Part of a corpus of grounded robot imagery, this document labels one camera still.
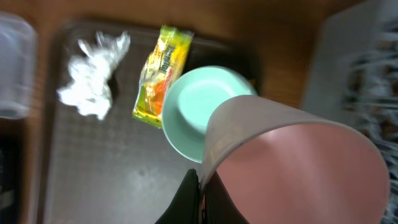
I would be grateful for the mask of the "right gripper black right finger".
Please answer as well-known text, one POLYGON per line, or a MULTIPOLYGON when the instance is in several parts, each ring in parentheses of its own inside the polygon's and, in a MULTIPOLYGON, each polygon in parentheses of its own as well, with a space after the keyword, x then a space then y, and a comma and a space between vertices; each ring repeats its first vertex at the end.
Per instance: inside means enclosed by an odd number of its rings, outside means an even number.
POLYGON ((248 224, 233 203, 217 172, 205 185, 203 218, 206 224, 248 224))

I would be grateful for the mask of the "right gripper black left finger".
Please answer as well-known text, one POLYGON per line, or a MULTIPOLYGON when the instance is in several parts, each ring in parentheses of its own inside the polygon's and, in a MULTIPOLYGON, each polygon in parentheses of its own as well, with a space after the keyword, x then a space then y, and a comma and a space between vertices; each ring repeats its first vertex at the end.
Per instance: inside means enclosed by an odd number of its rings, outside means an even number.
POLYGON ((189 169, 170 205, 155 224, 197 224, 199 201, 197 172, 189 169))

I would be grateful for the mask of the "pink cup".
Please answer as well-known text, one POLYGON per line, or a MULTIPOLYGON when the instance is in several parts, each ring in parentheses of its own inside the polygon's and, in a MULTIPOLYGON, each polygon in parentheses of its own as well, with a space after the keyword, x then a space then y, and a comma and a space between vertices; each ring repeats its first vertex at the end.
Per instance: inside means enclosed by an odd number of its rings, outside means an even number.
POLYGON ((379 223, 390 193, 379 149, 363 134, 259 96, 211 115, 201 192, 217 172, 248 223, 379 223))

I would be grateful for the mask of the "mint green bowl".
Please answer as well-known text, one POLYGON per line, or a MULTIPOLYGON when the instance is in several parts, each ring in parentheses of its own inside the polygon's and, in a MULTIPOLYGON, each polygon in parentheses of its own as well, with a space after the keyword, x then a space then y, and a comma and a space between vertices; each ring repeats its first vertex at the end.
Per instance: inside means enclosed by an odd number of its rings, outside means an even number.
POLYGON ((212 113, 225 101, 256 95, 238 72, 204 66, 184 73, 167 92, 162 106, 162 129, 170 145, 186 159, 201 163, 205 133, 212 113))

